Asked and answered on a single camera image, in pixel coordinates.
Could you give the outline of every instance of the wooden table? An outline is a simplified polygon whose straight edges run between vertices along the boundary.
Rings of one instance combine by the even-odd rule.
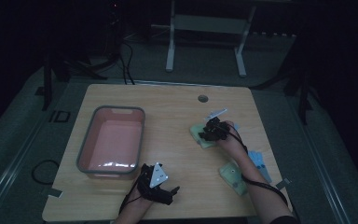
[[[201,103],[200,95],[206,95],[209,101]],[[171,205],[155,203],[145,219],[255,215],[248,195],[238,196],[218,174],[218,168],[230,157],[218,147],[202,149],[190,134],[190,127],[202,123],[214,110],[228,109],[219,118],[235,121],[249,150],[263,153],[272,184],[282,180],[249,89],[95,84],[86,92],[52,186],[61,190],[62,196],[48,197],[43,212],[46,221],[115,219],[131,188],[131,180],[90,179],[76,168],[92,113],[100,105],[139,106],[145,110],[140,166],[162,163],[170,179],[161,188],[181,187]]]

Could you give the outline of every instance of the black sleeve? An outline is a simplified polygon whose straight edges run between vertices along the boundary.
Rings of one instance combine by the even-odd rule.
[[[270,224],[299,224],[295,217],[277,217]]]

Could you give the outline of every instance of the light green object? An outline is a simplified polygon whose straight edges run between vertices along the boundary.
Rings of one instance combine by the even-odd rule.
[[[237,164],[232,161],[227,163],[219,168],[219,174],[238,195],[241,196],[247,193],[246,185],[242,181],[241,171]]]
[[[205,127],[205,124],[195,124],[190,128],[191,135],[193,136],[194,140],[202,147],[213,147],[216,145],[214,141],[205,141],[204,139],[200,138],[199,133],[203,133],[203,128]]]

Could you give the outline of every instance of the white tag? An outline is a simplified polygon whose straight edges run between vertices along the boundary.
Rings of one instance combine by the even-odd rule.
[[[164,173],[164,171],[162,170],[159,163],[156,162],[156,165],[154,167],[153,174],[152,174],[152,179],[150,180],[149,187],[152,189],[153,187],[163,183],[167,179],[168,179],[168,176]]]
[[[227,112],[226,108],[221,109],[221,110],[212,111],[211,114],[209,114],[209,116],[205,118],[205,120],[210,120],[210,119],[216,118],[217,116],[220,116],[226,112]]]

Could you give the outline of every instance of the floor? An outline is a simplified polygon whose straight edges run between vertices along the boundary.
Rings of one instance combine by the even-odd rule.
[[[166,73],[167,33],[167,28],[153,28],[151,41],[136,32],[126,36],[128,46],[121,51],[126,63],[131,58],[130,71],[136,84],[251,87],[277,74],[294,41],[285,36],[249,36],[243,53],[249,75],[243,78],[237,74],[233,43],[210,44],[208,36],[194,33],[178,35],[174,69]],[[97,63],[103,58],[92,60]],[[0,119],[0,223],[44,223],[41,214],[50,188],[48,182],[57,172],[54,163],[44,161],[60,162],[86,88],[90,83],[124,84],[121,63],[98,73],[108,79],[95,80],[73,71],[68,83],[54,80],[53,102],[47,111],[42,111],[43,97],[34,94],[43,85],[43,72],[39,70]],[[289,97],[282,92],[286,82],[253,94],[282,176],[292,181],[287,190],[296,215],[301,223],[358,223],[358,174],[334,124],[310,96],[312,110],[307,112],[308,125],[303,125],[296,114],[298,96]],[[54,111],[69,112],[71,117],[68,122],[54,122],[50,119]],[[36,167],[36,178],[47,184],[35,182],[32,173]],[[243,221],[218,219],[213,223]],[[258,222],[257,217],[249,218],[249,223]]]

